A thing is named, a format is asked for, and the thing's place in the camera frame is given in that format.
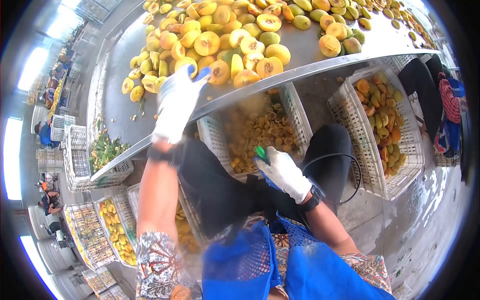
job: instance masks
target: seated worker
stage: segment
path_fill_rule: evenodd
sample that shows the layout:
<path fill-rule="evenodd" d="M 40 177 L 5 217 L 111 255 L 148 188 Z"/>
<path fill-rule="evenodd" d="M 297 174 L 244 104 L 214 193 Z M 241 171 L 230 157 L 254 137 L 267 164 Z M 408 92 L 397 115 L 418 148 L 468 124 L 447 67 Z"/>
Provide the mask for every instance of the seated worker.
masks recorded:
<path fill-rule="evenodd" d="M 43 207 L 45 209 L 45 216 L 48 216 L 49 214 L 54 214 L 62 210 L 62 207 L 55 208 L 53 199 L 51 199 L 51 197 L 56 197 L 58 195 L 59 195 L 58 192 L 50 191 L 42 197 L 42 201 L 38 202 L 38 206 Z"/>
<path fill-rule="evenodd" d="M 205 68 L 192 82 L 192 71 L 182 66 L 157 97 L 158 119 L 138 197 L 136 297 L 394 299 L 383 257 L 361 254 L 324 202 L 340 201 L 350 158 L 314 160 L 350 154 L 347 130 L 338 124 L 320 128 L 310 140 L 303 173 L 287 153 L 267 147 L 270 164 L 254 159 L 267 180 L 242 183 L 204 143 L 182 141 L 211 76 Z M 212 241 L 203 254 L 202 288 L 180 252 L 175 222 L 179 180 Z"/>
<path fill-rule="evenodd" d="M 51 122 L 52 122 L 52 120 L 49 119 L 45 122 L 45 124 L 43 126 L 40 125 L 42 122 L 38 122 L 38 124 L 35 125 L 34 130 L 35 130 L 35 133 L 38 134 L 38 136 L 40 137 L 40 142 L 43 145 L 51 147 L 51 148 L 57 148 L 60 145 L 60 142 L 52 141 L 50 139 L 50 132 L 51 132 L 50 125 L 51 125 Z"/>

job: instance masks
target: table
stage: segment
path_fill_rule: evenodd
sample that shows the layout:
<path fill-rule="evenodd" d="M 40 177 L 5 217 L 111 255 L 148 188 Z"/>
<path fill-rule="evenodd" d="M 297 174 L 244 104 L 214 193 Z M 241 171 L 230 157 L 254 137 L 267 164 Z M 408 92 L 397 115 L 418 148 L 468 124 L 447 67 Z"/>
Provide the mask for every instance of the table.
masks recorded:
<path fill-rule="evenodd" d="M 173 8 L 180 11 L 176 4 L 177 1 L 172 3 Z M 145 25 L 142 24 L 142 20 L 147 14 L 142 9 L 142 5 L 133 9 L 107 35 L 97 57 L 87 107 L 88 151 L 96 137 L 96 120 L 99 116 L 104 119 L 103 124 L 111 138 L 119 137 L 122 143 L 130 143 L 132 146 L 96 174 L 91 172 L 91 180 L 96 180 L 118 163 L 131 158 L 150 144 L 149 134 L 156 121 L 153 118 L 156 114 L 156 95 L 148 92 L 144 94 L 145 116 L 142 118 L 141 112 L 138 112 L 139 104 L 130 101 L 129 95 L 123 95 L 121 92 L 121 84 L 131 71 L 130 59 L 140 54 L 140 49 L 145 45 Z M 312 26 L 308 30 L 299 30 L 284 21 L 281 29 L 277 31 L 281 36 L 280 44 L 286 46 L 291 53 L 291 60 L 284 66 L 284 72 L 241 89 L 235 89 L 232 84 L 227 83 L 208 84 L 200 94 L 190 122 L 228 107 L 249 95 L 328 70 L 385 56 L 440 53 L 437 50 L 414 48 L 408 37 L 409 30 L 404 24 L 397 30 L 392 27 L 391 20 L 382 13 L 379 14 L 374 10 L 372 16 L 370 31 L 360 28 L 358 22 L 353 24 L 351 21 L 349 25 L 352 29 L 360 29 L 365 34 L 366 42 L 362 46 L 362 53 L 336 58 L 327 58 L 320 52 L 317 37 L 320 28 L 318 22 L 312 21 Z M 162 15 L 156 15 L 151 24 L 158 26 L 161 18 Z M 422 37 L 417 34 L 417 44 L 422 42 Z M 137 114 L 136 120 L 131 121 L 130 116 L 135 114 Z"/>

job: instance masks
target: forearm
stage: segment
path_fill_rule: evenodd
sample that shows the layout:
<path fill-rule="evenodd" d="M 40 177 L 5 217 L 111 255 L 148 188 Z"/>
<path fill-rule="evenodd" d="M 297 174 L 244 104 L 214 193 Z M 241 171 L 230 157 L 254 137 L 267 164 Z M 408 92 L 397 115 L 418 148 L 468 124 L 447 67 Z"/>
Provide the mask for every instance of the forearm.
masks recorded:
<path fill-rule="evenodd" d="M 313 235 L 338 255 L 359 252 L 340 220 L 324 202 L 305 214 Z"/>
<path fill-rule="evenodd" d="M 153 145 L 160 151 L 167 151 L 171 147 L 166 143 Z M 147 231 L 165 232 L 177 243 L 177 201 L 177 170 L 168 162 L 149 159 L 140 184 L 137 237 Z"/>

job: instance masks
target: black cable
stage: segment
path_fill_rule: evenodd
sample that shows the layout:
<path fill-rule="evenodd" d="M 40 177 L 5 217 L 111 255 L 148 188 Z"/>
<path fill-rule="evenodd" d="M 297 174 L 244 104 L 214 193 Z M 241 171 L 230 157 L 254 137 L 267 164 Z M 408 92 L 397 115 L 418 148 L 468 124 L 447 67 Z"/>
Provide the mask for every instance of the black cable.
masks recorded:
<path fill-rule="evenodd" d="M 360 188 L 360 182 L 361 182 L 361 169 L 360 169 L 360 164 L 359 164 L 359 162 L 357 161 L 357 159 L 356 159 L 353 155 L 347 154 L 347 153 L 330 153 L 330 154 L 326 154 L 326 155 L 317 157 L 316 159 L 312 160 L 312 161 L 309 162 L 306 166 L 303 167 L 302 173 L 303 173 L 303 172 L 305 171 L 305 169 L 306 169 L 309 165 L 311 165 L 312 163 L 314 163 L 314 162 L 316 162 L 316 161 L 318 161 L 318 160 L 320 160 L 320 159 L 324 159 L 324 158 L 332 157 L 332 156 L 348 156 L 348 157 L 352 158 L 352 159 L 355 161 L 355 163 L 357 164 L 357 166 L 358 166 L 358 168 L 359 168 L 359 172 L 360 172 L 360 176 L 359 176 L 359 180 L 358 180 L 357 187 L 356 187 L 356 189 L 355 189 L 355 192 L 353 193 L 353 195 L 352 195 L 350 198 L 348 198 L 347 200 L 345 200 L 345 201 L 343 201 L 343 202 L 339 202 L 339 203 L 330 201 L 330 200 L 328 200 L 328 199 L 326 199 L 326 198 L 323 199 L 323 201 L 327 201 L 327 202 L 333 203 L 333 204 L 335 204 L 335 205 L 342 205 L 342 204 L 345 204 L 345 203 L 347 203 L 348 201 L 352 200 L 352 198 L 357 194 L 357 192 L 358 192 L 358 190 L 359 190 L 359 188 Z M 312 181 L 313 181 L 313 183 L 314 183 L 317 187 L 319 187 L 318 184 L 317 184 L 314 180 L 312 180 Z"/>

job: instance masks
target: work glove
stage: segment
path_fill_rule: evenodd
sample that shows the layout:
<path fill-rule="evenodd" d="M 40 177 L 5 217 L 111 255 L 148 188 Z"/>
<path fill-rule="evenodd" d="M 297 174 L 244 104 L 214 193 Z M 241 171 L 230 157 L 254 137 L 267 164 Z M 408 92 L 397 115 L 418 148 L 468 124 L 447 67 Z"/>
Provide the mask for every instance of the work glove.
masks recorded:
<path fill-rule="evenodd" d="M 286 192 L 295 200 L 296 204 L 301 204 L 312 189 L 312 183 L 302 174 L 288 153 L 268 146 L 266 154 L 270 165 L 258 156 L 255 156 L 253 161 L 268 185 Z"/>
<path fill-rule="evenodd" d="M 192 81 L 190 74 L 194 70 L 193 65 L 184 65 L 163 82 L 156 98 L 158 119 L 152 133 L 152 142 L 166 140 L 169 144 L 176 144 L 181 140 L 183 130 L 197 105 L 200 91 L 212 77 L 210 68 L 206 67 Z"/>

